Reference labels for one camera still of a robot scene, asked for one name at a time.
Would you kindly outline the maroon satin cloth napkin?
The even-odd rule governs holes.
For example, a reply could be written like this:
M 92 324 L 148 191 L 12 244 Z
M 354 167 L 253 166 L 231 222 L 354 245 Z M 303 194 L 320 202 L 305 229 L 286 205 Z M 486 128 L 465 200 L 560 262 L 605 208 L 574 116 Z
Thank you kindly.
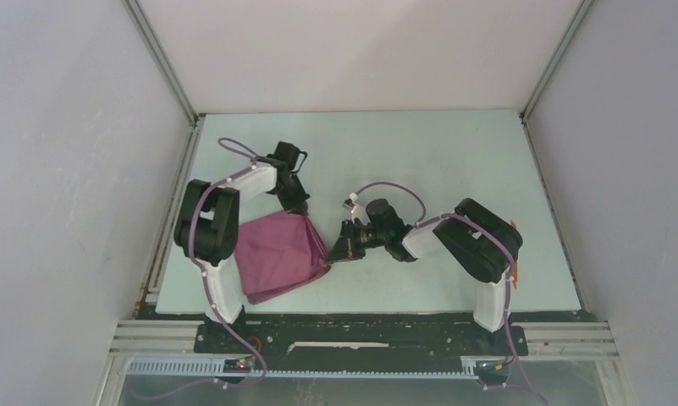
M 308 216 L 278 211 L 239 225 L 234 258 L 250 304 L 277 298 L 326 275 L 328 247 Z

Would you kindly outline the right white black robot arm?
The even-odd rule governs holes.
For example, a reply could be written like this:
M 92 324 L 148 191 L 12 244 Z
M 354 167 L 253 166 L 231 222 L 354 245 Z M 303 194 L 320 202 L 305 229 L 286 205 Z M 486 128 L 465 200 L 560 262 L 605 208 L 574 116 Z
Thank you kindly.
M 471 198 L 462 200 L 451 213 L 416 225 L 404 222 L 385 199 L 360 206 L 349 198 L 345 206 L 350 218 L 342 221 L 339 236 L 325 257 L 327 263 L 358 261 L 376 248 L 398 262 L 448 252 L 477 283 L 473 345 L 485 354 L 504 345 L 511 282 L 523 245 L 513 225 Z

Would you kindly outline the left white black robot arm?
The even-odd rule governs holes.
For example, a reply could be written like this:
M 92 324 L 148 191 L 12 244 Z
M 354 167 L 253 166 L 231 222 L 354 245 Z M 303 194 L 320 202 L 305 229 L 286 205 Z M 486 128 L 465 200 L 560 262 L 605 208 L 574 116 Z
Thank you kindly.
M 325 246 L 298 177 L 307 152 L 285 141 L 265 156 L 227 137 L 218 143 L 249 164 L 215 182 L 187 184 L 174 242 L 199 269 L 208 316 L 222 322 L 215 342 L 233 353 L 247 341 L 236 322 L 244 303 L 273 299 L 320 275 Z

